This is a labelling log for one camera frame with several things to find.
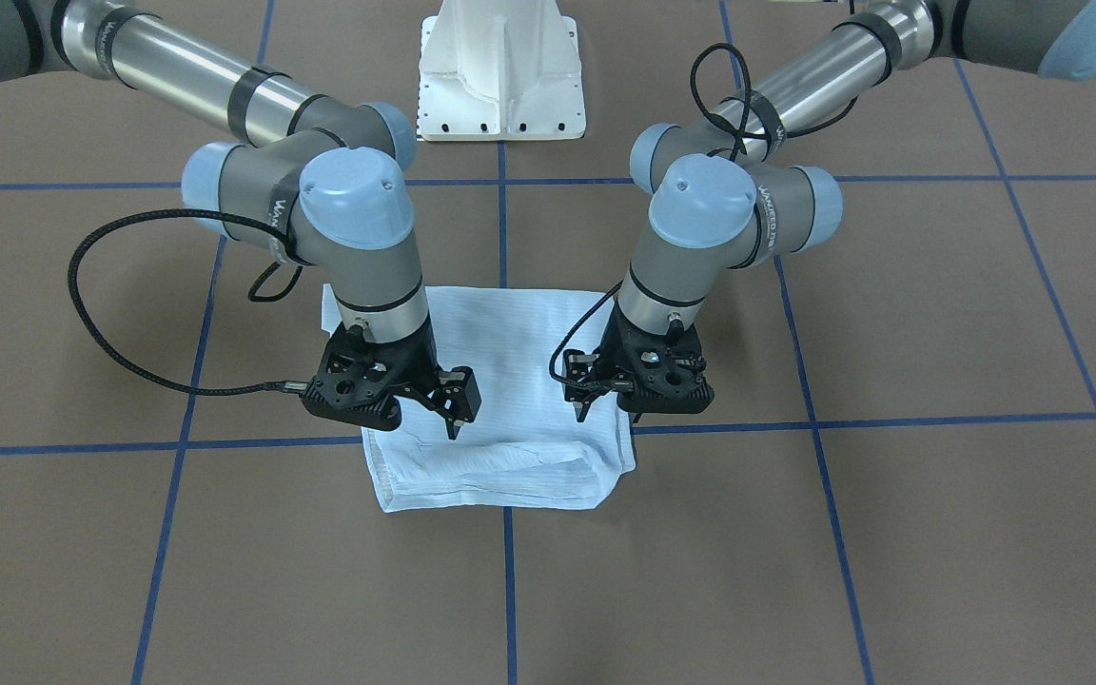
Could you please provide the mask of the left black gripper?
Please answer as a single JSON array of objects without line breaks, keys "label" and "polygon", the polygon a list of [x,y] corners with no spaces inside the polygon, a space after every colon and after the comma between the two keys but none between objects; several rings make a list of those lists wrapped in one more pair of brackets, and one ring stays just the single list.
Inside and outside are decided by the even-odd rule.
[{"label": "left black gripper", "polygon": [[564,351],[562,397],[575,408],[578,423],[586,421],[591,406],[606,393],[632,416],[699,415],[713,402],[713,387],[706,381],[706,359],[695,326],[667,323],[657,335],[633,326],[614,306],[600,345],[592,354]]}]

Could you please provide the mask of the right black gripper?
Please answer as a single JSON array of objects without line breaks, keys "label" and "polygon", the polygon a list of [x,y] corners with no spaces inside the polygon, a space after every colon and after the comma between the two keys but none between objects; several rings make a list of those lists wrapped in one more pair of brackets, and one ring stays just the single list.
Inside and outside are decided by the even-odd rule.
[{"label": "right black gripper", "polygon": [[443,416],[448,439],[457,439],[481,407],[473,369],[439,367],[429,320],[409,336],[385,343],[366,340],[359,324],[338,324],[301,391],[310,415],[379,432],[401,425],[399,398]]}]

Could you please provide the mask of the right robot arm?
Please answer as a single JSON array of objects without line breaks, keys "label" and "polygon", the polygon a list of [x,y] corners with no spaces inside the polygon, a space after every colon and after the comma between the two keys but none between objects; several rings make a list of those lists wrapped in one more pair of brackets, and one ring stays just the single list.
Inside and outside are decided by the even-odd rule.
[{"label": "right robot arm", "polygon": [[[399,109],[340,103],[129,1],[0,1],[0,83],[57,70],[119,83],[231,135],[191,155],[183,207],[132,214],[75,248],[67,289],[111,359],[178,393],[293,393],[310,415],[378,432],[400,429],[401,400],[439,416],[449,439],[473,423],[473,369],[439,367],[404,179],[415,134]],[[80,295],[80,264],[113,231],[175,218],[264,248],[273,269],[323,271],[340,320],[309,381],[196,387],[110,345]]]}]

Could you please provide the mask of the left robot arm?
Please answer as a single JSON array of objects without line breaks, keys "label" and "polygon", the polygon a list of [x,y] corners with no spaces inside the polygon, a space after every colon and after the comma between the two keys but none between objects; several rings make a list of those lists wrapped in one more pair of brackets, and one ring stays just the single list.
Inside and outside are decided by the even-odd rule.
[{"label": "left robot arm", "polygon": [[660,123],[636,138],[628,169],[647,192],[646,229],[623,281],[601,296],[612,312],[597,347],[560,345],[553,381],[578,421],[604,396],[632,420],[697,415],[713,402],[695,328],[727,270],[755,267],[825,243],[843,217],[827,170],[773,167],[787,144],[848,116],[858,98],[931,58],[1036,75],[1096,78],[1096,1],[867,1],[761,81],[734,58],[740,87],[719,103],[690,95],[699,117]]}]

